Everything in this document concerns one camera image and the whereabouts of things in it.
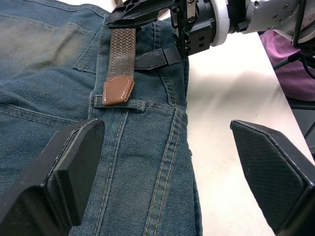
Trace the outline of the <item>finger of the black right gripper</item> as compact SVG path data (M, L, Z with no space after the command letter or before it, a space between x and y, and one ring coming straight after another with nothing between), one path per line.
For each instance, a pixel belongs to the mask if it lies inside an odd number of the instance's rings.
M126 0L106 18L108 28L138 28L158 19L161 10L171 8L172 0Z
M182 60L177 47L158 48L139 56L135 60L135 71L149 71L177 64Z

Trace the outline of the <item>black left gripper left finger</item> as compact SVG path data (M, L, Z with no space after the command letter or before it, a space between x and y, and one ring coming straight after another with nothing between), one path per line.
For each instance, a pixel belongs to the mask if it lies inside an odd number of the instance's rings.
M57 131L0 201L3 236L66 236L83 221L104 139L90 119Z

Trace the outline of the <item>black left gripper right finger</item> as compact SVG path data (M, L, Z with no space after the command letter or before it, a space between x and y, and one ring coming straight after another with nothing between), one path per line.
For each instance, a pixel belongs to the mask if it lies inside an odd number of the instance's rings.
M315 167L281 132L233 120L246 181L277 236L315 234Z

